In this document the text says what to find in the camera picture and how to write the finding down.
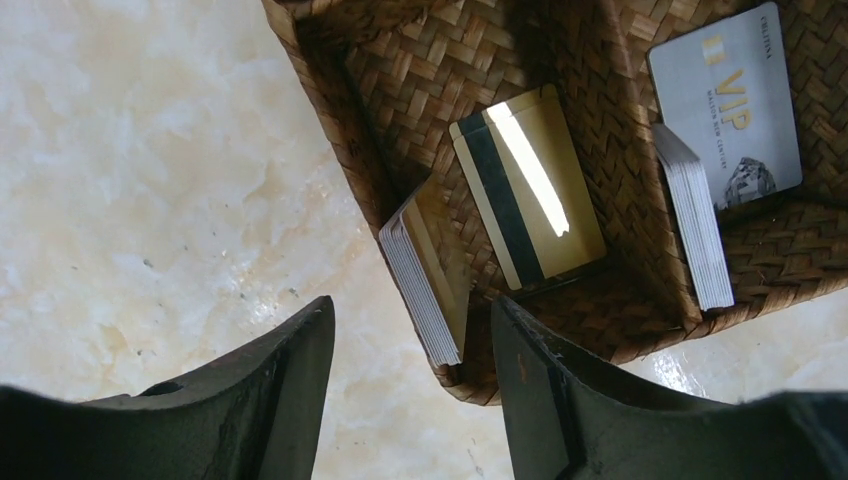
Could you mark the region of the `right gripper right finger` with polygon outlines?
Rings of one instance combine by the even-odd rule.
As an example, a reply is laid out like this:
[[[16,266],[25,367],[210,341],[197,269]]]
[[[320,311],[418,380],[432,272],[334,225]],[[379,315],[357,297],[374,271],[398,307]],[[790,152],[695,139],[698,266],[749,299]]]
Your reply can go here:
[[[847,395],[728,404],[647,381],[556,334],[508,298],[491,309],[518,479],[843,479]]]

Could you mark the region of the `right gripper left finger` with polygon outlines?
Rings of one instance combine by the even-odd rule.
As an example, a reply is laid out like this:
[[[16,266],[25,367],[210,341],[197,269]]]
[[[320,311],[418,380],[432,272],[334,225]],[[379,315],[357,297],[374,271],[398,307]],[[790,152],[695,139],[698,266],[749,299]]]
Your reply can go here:
[[[142,393],[73,403],[1,390],[5,479],[308,479],[335,340],[321,296]]]

